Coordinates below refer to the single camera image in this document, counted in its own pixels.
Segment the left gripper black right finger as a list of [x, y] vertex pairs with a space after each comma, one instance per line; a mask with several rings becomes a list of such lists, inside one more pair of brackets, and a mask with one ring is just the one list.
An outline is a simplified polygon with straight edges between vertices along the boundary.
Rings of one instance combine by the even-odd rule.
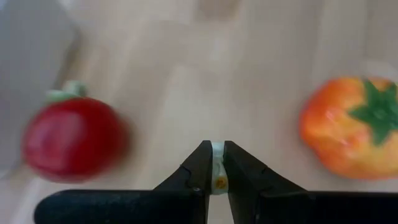
[[232, 141], [224, 142], [224, 166], [235, 223], [307, 222], [307, 191]]

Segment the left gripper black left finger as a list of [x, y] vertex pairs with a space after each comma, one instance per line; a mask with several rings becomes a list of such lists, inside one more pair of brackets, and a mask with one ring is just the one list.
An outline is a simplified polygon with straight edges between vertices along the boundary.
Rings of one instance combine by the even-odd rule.
[[167, 179], [156, 186], [155, 190], [188, 192], [197, 197], [187, 205], [194, 211], [188, 217], [190, 223], [206, 224], [211, 195], [211, 177], [213, 168], [213, 148], [211, 141], [205, 140], [182, 162], [179, 168]]

